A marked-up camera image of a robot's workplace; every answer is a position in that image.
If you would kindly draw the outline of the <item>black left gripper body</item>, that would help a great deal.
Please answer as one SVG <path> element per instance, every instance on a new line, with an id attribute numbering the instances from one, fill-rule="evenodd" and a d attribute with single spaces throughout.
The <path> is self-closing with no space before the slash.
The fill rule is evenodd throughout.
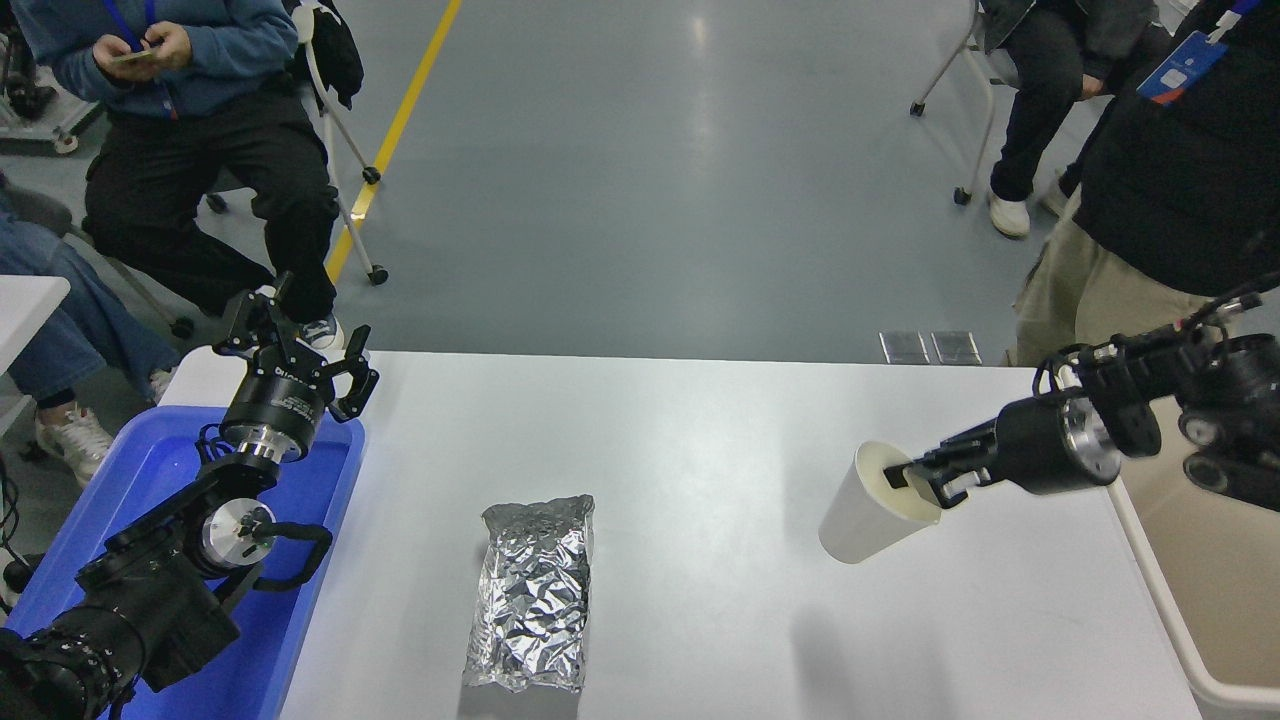
<path id="1" fill-rule="evenodd" d="M 221 420 L 221 437 L 233 445 L 265 438 L 283 448 L 310 448 L 324 411 L 319 389 L 278 368 L 251 368 Z"/>

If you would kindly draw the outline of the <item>person's left hand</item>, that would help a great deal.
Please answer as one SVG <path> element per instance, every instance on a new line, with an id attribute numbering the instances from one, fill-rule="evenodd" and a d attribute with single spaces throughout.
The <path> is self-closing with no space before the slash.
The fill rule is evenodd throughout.
<path id="1" fill-rule="evenodd" d="M 184 26 L 160 20 L 145 31 L 142 40 L 148 55 L 136 63 L 141 70 L 152 74 L 164 70 L 180 70 L 193 60 L 192 44 Z"/>

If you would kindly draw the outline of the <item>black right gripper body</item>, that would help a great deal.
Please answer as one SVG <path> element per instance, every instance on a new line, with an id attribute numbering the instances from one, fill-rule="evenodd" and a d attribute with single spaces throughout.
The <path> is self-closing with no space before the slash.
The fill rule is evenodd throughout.
<path id="1" fill-rule="evenodd" d="M 1087 473 L 1068 446 L 1068 401 L 1024 398 L 995 419 L 995 479 L 1032 495 L 1059 495 L 1087 487 Z"/>

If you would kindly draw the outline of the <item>person's right hand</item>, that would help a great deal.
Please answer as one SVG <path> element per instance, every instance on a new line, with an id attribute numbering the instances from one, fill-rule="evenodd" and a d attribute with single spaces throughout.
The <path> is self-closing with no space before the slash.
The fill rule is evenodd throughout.
<path id="1" fill-rule="evenodd" d="M 115 35 L 100 36 L 92 46 L 96 67 L 116 85 L 146 83 L 154 79 L 159 68 L 150 55 L 138 53 Z"/>

